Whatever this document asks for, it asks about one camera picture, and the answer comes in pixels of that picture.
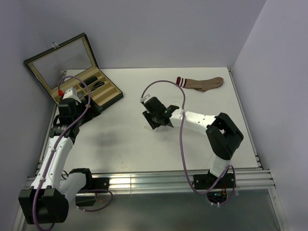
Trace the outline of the white sock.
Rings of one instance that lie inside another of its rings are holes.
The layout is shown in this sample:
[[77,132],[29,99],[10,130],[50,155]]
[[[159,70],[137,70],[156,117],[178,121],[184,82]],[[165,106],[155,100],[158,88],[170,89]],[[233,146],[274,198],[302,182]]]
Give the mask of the white sock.
[[144,126],[144,128],[152,132],[158,132],[160,130],[160,128],[152,128],[151,126]]

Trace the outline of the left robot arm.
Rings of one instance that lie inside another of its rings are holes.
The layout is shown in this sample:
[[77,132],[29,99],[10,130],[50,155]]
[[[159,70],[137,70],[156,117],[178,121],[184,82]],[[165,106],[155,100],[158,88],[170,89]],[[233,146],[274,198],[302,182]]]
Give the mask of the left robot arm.
[[102,112],[90,96],[80,100],[71,94],[58,104],[59,114],[54,118],[49,131],[48,149],[41,169],[29,189],[21,190],[20,206],[28,224],[63,223],[68,215],[69,202],[76,194],[89,192],[94,186],[88,168],[75,168],[68,178],[61,180],[62,172],[81,125]]

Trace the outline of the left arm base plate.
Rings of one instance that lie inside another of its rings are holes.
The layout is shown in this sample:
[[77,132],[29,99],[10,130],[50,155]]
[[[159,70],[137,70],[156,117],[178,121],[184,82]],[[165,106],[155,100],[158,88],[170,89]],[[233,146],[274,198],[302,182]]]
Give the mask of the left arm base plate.
[[82,188],[79,188],[78,193],[106,193],[109,190],[109,178],[108,177],[98,177],[86,180],[85,185]]

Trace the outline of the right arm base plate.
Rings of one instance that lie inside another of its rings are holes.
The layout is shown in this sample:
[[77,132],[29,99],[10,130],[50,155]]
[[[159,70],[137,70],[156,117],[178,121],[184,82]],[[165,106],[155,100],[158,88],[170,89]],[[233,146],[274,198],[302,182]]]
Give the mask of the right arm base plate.
[[[208,174],[194,174],[193,175],[193,185],[196,190],[207,190],[210,188],[217,177]],[[234,176],[232,173],[226,173],[215,185],[214,189],[232,189],[235,185]]]

